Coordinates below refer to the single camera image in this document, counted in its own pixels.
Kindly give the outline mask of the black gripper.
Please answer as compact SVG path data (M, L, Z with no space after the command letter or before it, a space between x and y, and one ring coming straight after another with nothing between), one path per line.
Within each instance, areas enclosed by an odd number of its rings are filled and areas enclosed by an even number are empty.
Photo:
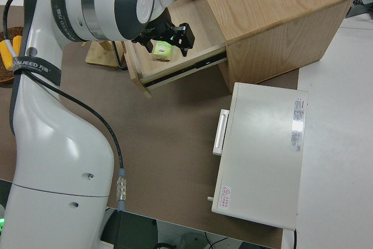
M183 57L187 56L188 50L193 48L195 36L188 23L175 26L170 19L161 18L152 20L147 24L140 35L131 42L145 46L148 52L153 52L153 41L165 41L180 49Z

